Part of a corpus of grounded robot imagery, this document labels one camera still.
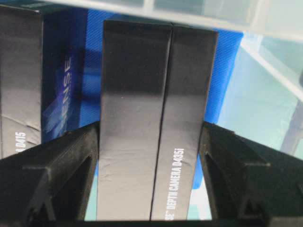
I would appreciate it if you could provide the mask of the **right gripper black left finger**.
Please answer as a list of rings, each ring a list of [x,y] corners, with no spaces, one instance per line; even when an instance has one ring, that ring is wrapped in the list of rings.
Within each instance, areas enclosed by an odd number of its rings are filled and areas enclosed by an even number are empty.
[[[83,220],[99,125],[89,124],[0,161],[1,221]]]

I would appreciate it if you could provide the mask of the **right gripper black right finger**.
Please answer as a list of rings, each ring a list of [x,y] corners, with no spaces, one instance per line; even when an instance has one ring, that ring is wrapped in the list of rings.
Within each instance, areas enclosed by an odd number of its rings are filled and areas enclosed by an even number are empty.
[[[214,219],[303,218],[302,160],[209,122],[199,149]]]

